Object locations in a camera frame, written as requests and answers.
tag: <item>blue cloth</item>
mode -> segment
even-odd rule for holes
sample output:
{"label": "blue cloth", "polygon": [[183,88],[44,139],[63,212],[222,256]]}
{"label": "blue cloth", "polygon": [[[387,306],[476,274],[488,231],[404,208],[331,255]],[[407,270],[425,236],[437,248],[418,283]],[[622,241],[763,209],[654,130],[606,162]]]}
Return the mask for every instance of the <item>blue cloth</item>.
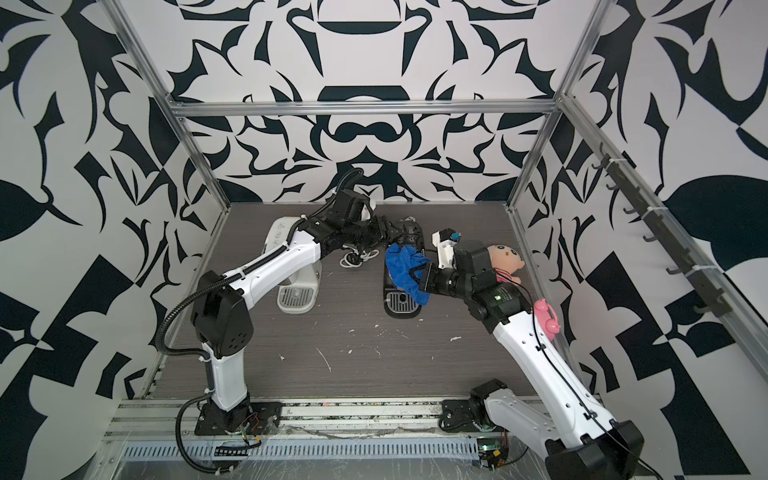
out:
{"label": "blue cloth", "polygon": [[[392,277],[395,286],[405,290],[419,305],[426,305],[429,294],[419,290],[419,284],[411,278],[410,271],[415,266],[428,263],[429,258],[424,257],[410,245],[405,245],[401,249],[400,245],[393,243],[386,249],[385,260],[389,276]],[[423,270],[417,270],[413,274],[421,279],[422,273]]]}

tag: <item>pink toy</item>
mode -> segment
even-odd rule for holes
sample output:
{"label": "pink toy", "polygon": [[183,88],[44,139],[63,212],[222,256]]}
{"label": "pink toy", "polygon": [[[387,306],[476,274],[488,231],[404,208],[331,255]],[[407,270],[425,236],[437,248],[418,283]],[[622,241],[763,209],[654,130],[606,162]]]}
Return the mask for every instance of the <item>pink toy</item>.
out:
{"label": "pink toy", "polygon": [[554,340],[555,334],[560,332],[558,314],[554,312],[554,309],[547,303],[547,300],[543,298],[536,300],[536,303],[533,305],[533,313],[536,315],[538,324],[541,325],[541,329],[544,330],[544,334],[549,341]]}

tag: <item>table surface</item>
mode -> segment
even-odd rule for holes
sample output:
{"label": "table surface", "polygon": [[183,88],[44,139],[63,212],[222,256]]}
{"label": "table surface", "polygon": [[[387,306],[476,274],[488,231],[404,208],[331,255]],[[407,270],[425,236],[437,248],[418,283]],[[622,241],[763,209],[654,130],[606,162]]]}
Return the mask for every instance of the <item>table surface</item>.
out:
{"label": "table surface", "polygon": [[[207,269],[222,273],[252,260],[261,254],[276,218],[315,209],[310,204],[233,205]],[[385,204],[376,213],[398,220],[414,216],[427,244],[432,232],[452,228],[467,240],[518,247],[507,212],[496,202]],[[343,269],[341,257],[337,251],[323,259],[317,301],[308,313],[282,313],[276,289],[250,311],[255,332],[245,350],[245,380],[252,396],[466,396],[493,378],[518,395],[535,395],[517,363],[461,300],[432,295],[416,318],[393,319],[382,306],[384,252],[358,269]],[[533,291],[528,268],[515,275]],[[199,346],[188,321],[174,346]],[[152,397],[197,396],[205,385],[196,358],[170,357]]]}

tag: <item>plush doll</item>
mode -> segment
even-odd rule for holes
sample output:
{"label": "plush doll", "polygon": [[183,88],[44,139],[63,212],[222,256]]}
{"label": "plush doll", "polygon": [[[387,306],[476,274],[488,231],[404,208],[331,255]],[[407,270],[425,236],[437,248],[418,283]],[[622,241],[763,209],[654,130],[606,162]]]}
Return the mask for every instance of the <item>plush doll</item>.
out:
{"label": "plush doll", "polygon": [[498,273],[499,281],[511,280],[514,283],[520,283],[520,278],[512,274],[524,267],[525,262],[516,250],[506,245],[491,245],[488,247],[488,253],[491,255],[491,265]]}

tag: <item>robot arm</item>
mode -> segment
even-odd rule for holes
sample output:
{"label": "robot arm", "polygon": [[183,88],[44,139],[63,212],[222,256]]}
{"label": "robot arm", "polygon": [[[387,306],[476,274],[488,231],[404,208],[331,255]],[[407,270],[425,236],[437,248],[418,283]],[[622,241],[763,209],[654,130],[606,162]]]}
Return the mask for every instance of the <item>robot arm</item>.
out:
{"label": "robot arm", "polygon": [[[192,322],[207,354],[200,358],[208,378],[207,415],[216,425],[234,432],[250,413],[243,377],[243,351],[253,336],[248,310],[277,284],[334,250],[362,252],[401,234],[385,217],[372,214],[367,197],[341,190],[332,204],[298,221],[282,245],[223,276],[208,272],[201,277],[198,291],[210,292],[195,300]],[[450,229],[435,234],[439,263],[426,265],[419,288],[462,299],[519,364],[551,415],[525,405],[493,380],[472,391],[475,422],[499,425],[517,436],[546,458],[553,480],[631,476],[643,445],[634,424],[617,422],[590,396],[533,315],[533,299],[497,281],[487,248],[473,241],[457,247],[459,240]],[[227,285],[213,288],[228,279]],[[622,449],[616,448],[619,442]]]}
{"label": "robot arm", "polygon": [[469,241],[457,247],[459,236],[453,230],[438,233],[433,241],[439,253],[445,252],[439,265],[428,264],[419,289],[464,300],[471,315],[512,355],[551,416],[492,380],[471,392],[475,423],[498,425],[518,437],[545,458],[552,480],[630,478],[644,443],[637,427],[617,422],[590,395],[550,343],[533,314],[532,299],[526,300],[512,284],[496,281],[484,245]]}
{"label": "robot arm", "polygon": [[207,414],[220,428],[234,432],[250,413],[243,378],[243,351],[253,337],[248,310],[293,273],[334,250],[363,252],[380,243],[391,243],[402,234],[396,225],[386,217],[373,215],[372,210],[365,195],[341,190],[332,203],[297,221],[282,245],[222,276],[208,272],[200,278],[198,291],[232,280],[197,298],[192,313],[197,338],[207,357],[201,356],[206,363],[210,394]]}

